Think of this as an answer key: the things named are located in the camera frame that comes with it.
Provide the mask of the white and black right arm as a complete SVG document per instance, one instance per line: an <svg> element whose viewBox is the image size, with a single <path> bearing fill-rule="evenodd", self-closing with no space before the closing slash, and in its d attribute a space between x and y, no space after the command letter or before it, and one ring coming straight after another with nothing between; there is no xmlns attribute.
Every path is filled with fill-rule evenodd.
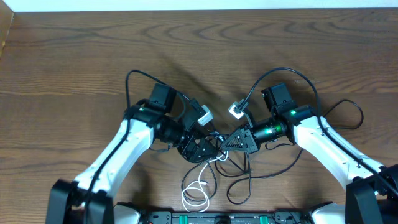
<svg viewBox="0 0 398 224"><path fill-rule="evenodd" d="M235 130L224 151L257 152L261 144L286 136L308 151L346 193L344 205L326 203L307 212L307 223L397 223L397 166L386 167L341 137L310 105L298 106L285 84L262 91L271 118Z"/></svg>

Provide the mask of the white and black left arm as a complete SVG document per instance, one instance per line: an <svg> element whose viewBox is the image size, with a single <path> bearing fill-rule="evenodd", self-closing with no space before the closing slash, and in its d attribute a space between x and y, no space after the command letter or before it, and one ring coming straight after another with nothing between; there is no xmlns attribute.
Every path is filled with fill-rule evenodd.
<svg viewBox="0 0 398 224"><path fill-rule="evenodd" d="M155 140L173 145L192 163L218 154L195 127L213 119L206 106L194 106L187 121L176 122L167 112L168 106L135 104L128 108L117 134L94 163L73 182L58 180L53 185L46 223L140 223L137 209L114 205L113 198L138 158Z"/></svg>

